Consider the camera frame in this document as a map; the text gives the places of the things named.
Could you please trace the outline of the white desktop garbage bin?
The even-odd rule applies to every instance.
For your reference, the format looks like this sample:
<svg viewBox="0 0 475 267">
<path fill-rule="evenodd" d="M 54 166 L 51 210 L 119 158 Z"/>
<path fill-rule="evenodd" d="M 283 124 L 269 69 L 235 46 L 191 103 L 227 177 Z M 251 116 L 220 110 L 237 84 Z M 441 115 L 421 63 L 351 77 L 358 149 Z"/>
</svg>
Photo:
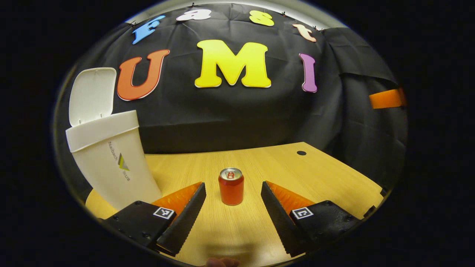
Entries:
<svg viewBox="0 0 475 267">
<path fill-rule="evenodd" d="M 135 110 L 113 113 L 117 71 L 81 71 L 69 99 L 69 150 L 90 186 L 112 207 L 151 203 L 162 192 L 145 159 Z"/>
</svg>

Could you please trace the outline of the black backdrop cloth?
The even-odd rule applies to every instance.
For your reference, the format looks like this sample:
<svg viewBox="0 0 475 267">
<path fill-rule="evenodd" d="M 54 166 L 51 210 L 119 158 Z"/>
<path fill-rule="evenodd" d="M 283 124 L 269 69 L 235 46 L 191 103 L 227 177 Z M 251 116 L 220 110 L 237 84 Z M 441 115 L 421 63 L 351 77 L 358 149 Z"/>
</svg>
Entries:
<svg viewBox="0 0 475 267">
<path fill-rule="evenodd" d="M 149 95 L 125 101 L 113 97 L 113 113 L 135 110 L 144 152 L 172 154 L 240 150 L 305 142 L 390 189 L 405 161 L 405 108 L 374 109 L 370 95 L 397 89 L 379 53 L 347 27 L 310 30 L 304 39 L 298 23 L 274 11 L 273 26 L 250 20 L 244 4 L 184 7 L 132 25 L 122 23 L 80 57 L 64 81 L 55 107 L 52 143 L 58 164 L 76 187 L 89 187 L 69 151 L 66 130 L 73 81 L 81 71 L 139 59 L 128 81 L 141 86 L 154 51 L 168 49 L 158 84 Z M 202 49 L 197 43 L 222 40 L 237 54 L 244 44 L 265 45 L 269 88 L 241 81 L 230 85 L 220 69 L 218 87 L 198 88 Z"/>
</svg>

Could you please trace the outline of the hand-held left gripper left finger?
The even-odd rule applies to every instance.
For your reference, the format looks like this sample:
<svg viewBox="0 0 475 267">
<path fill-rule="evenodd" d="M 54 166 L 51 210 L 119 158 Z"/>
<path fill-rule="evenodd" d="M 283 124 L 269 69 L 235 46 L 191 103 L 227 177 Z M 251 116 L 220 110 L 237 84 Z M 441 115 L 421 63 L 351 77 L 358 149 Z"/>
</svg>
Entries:
<svg viewBox="0 0 475 267">
<path fill-rule="evenodd" d="M 201 181 L 152 204 L 134 201 L 100 221 L 142 247 L 176 256 L 188 238 L 205 199 L 206 187 Z"/>
</svg>

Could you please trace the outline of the red pop can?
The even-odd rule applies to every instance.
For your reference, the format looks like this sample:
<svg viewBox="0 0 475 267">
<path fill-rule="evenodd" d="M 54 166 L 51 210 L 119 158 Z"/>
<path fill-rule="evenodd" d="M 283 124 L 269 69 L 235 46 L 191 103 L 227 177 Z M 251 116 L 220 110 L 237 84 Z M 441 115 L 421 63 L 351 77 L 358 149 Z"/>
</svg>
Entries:
<svg viewBox="0 0 475 267">
<path fill-rule="evenodd" d="M 219 173 L 221 201 L 226 205 L 239 205 L 244 199 L 244 174 L 237 168 L 225 168 Z"/>
</svg>

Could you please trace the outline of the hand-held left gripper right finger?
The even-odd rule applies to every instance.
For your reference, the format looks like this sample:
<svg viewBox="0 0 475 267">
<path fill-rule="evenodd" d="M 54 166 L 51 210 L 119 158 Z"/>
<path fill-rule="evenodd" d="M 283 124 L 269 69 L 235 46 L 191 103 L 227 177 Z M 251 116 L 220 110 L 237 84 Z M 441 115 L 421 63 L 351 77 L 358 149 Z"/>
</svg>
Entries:
<svg viewBox="0 0 475 267">
<path fill-rule="evenodd" d="M 285 252 L 291 257 L 324 248 L 362 223 L 329 200 L 285 211 L 270 181 L 263 182 L 261 197 Z"/>
</svg>

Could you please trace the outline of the wooden desktop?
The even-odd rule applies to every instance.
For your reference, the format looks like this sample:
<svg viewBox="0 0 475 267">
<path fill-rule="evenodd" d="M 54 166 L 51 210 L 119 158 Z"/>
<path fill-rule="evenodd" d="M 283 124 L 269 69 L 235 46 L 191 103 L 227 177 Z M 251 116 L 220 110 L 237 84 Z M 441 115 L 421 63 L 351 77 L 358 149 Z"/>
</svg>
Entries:
<svg viewBox="0 0 475 267">
<path fill-rule="evenodd" d="M 291 259 L 263 204 L 264 181 L 315 203 L 332 201 L 358 219 L 383 200 L 378 184 L 304 142 L 195 154 L 146 154 L 145 158 L 163 195 L 205 183 L 202 209 L 175 257 L 195 266 L 204 265 L 209 257 L 232 257 L 242 267 Z M 217 178 L 227 167 L 240 169 L 245 177 L 243 202 L 236 206 L 221 201 Z"/>
</svg>

